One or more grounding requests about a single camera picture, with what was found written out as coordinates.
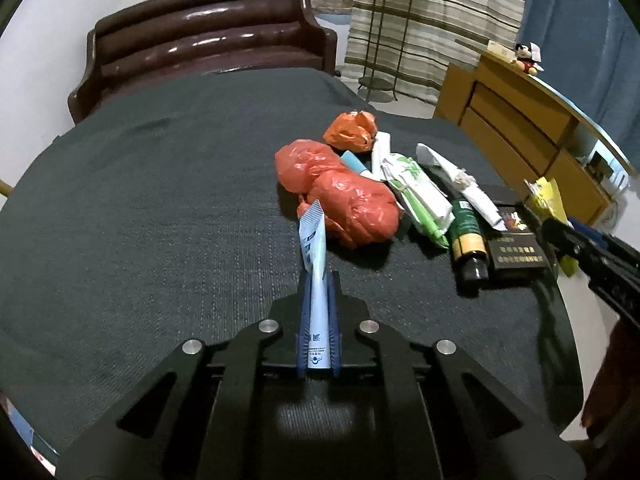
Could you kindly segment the white blue printed wrapper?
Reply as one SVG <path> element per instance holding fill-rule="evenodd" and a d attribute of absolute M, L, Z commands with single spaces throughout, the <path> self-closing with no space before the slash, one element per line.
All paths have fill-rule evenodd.
<path fill-rule="evenodd" d="M 299 219 L 298 234 L 305 270 L 310 278 L 306 333 L 306 365 L 327 370 L 331 365 L 329 301 L 326 286 L 326 215 L 315 200 Z"/>

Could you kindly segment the yellow white paper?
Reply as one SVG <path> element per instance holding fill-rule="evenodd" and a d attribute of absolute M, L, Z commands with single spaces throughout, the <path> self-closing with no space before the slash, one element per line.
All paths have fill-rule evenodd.
<path fill-rule="evenodd" d="M 578 270 L 579 240 L 568 221 L 562 196 L 555 178 L 540 177 L 525 181 L 528 188 L 527 207 L 536 219 L 536 234 L 551 262 L 571 278 Z"/>

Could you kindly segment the large red plastic bag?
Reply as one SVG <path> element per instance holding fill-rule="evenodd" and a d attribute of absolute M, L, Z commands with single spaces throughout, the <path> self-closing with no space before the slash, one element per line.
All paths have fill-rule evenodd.
<path fill-rule="evenodd" d="M 318 202 L 326 229 L 349 247 L 383 243 L 397 232 L 400 210 L 382 182 L 356 174 L 329 145 L 298 139 L 274 154 L 280 185 L 298 196 L 302 216 Z"/>

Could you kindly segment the black cigarette carton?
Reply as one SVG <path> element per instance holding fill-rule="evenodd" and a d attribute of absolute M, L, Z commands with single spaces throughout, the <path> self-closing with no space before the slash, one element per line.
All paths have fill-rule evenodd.
<path fill-rule="evenodd" d="M 485 192 L 497 206 L 505 231 L 486 230 L 491 270 L 500 276 L 529 276 L 547 269 L 549 261 L 540 246 L 528 210 L 510 188 L 488 185 Z"/>

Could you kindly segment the dark green yellow tube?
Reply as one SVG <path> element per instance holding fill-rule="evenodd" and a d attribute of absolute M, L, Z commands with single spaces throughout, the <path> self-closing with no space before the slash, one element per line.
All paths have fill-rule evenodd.
<path fill-rule="evenodd" d="M 488 279 L 488 251 L 471 204 L 464 198 L 452 202 L 454 221 L 449 227 L 452 262 L 458 277 L 470 283 Z"/>

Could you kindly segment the wooden sideboard cabinet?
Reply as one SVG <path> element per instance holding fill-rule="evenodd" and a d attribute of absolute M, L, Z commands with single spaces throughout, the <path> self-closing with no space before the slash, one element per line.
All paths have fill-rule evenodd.
<path fill-rule="evenodd" d="M 559 185 L 566 213 L 595 226 L 614 210 L 636 168 L 611 137 L 541 79 L 487 48 L 458 40 L 480 57 L 450 63 L 434 115 L 459 126 L 521 197 L 544 177 Z"/>

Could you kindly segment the light blue tube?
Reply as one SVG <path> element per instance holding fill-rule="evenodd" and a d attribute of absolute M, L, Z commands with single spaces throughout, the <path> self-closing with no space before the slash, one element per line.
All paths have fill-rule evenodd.
<path fill-rule="evenodd" d="M 381 178 L 377 177 L 371 170 L 369 170 L 366 165 L 351 151 L 344 151 L 341 156 L 341 161 L 345 166 L 353 172 L 356 172 L 356 174 L 359 174 L 361 177 L 381 182 Z"/>

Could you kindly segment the white crumpled long wrapper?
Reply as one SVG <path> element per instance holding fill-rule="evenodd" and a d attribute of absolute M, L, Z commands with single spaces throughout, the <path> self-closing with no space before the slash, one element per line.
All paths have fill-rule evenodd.
<path fill-rule="evenodd" d="M 476 209 L 484 220 L 496 231 L 506 232 L 504 222 L 496 204 L 480 188 L 477 180 L 449 159 L 423 143 L 416 144 L 416 157 L 422 166 L 442 170 L 452 186 Z"/>

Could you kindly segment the small orange plastic bag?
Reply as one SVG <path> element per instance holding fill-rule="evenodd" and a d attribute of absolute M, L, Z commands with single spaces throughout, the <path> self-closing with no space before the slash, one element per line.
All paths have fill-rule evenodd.
<path fill-rule="evenodd" d="M 377 134 L 378 126 L 374 115 L 360 110 L 339 114 L 326 129 L 322 139 L 340 151 L 365 153 L 372 151 Z"/>

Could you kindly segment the mickey mouse plush toy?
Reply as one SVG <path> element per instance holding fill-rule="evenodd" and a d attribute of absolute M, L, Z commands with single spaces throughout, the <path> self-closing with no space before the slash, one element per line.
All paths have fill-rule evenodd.
<path fill-rule="evenodd" d="M 513 64 L 526 74 L 536 76 L 542 73 L 544 68 L 541 66 L 541 50 L 533 42 L 528 44 L 516 44 L 514 46 Z"/>

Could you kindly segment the blue curtain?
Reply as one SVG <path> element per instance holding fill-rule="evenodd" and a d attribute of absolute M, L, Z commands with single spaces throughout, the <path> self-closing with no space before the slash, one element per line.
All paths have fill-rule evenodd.
<path fill-rule="evenodd" d="M 618 0 L 526 0 L 518 40 L 541 47 L 541 78 L 639 165 L 639 32 Z"/>

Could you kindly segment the beige box on cabinet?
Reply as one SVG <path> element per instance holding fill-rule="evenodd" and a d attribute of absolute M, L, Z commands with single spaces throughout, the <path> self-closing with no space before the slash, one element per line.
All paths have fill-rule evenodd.
<path fill-rule="evenodd" d="M 516 61 L 515 52 L 503 44 L 499 44 L 497 41 L 489 40 L 486 49 L 489 53 L 495 55 L 496 58 L 500 58 L 500 60 L 505 63 L 512 64 Z"/>

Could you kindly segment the striped curtain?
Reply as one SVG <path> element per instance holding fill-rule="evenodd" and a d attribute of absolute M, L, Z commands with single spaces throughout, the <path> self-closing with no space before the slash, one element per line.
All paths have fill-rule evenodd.
<path fill-rule="evenodd" d="M 484 47 L 489 40 L 515 44 L 526 0 L 413 0 L 397 91 L 434 103 L 450 63 L 473 66 L 476 53 L 458 40 Z M 354 0 L 342 75 L 357 80 L 363 72 L 373 0 Z M 387 0 L 388 14 L 378 73 L 392 78 L 405 25 L 407 0 Z"/>

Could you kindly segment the dark brown leather sofa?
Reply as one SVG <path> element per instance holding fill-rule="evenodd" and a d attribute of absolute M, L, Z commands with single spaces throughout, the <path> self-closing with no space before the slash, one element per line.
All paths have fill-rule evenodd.
<path fill-rule="evenodd" d="M 311 0 L 146 0 L 101 18 L 67 99 L 82 122 L 105 102 L 186 74 L 306 67 L 336 73 L 337 34 Z"/>

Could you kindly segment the black metal plant stand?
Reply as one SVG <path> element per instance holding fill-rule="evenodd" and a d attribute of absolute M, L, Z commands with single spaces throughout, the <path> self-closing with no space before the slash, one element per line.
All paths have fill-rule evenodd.
<path fill-rule="evenodd" d="M 387 0 L 373 0 L 368 28 L 366 55 L 363 61 L 363 72 L 358 78 L 358 89 L 366 90 L 366 97 L 364 99 L 367 102 L 371 101 L 373 92 L 386 93 L 389 94 L 394 101 L 398 100 L 397 84 L 402 58 L 405 53 L 412 7 L 413 0 L 407 0 L 407 7 L 404 14 L 405 25 L 399 43 L 399 53 L 393 70 L 393 77 L 388 78 L 378 73 L 378 58 L 381 55 L 383 47 L 382 38 L 385 19 L 388 14 L 388 5 Z"/>

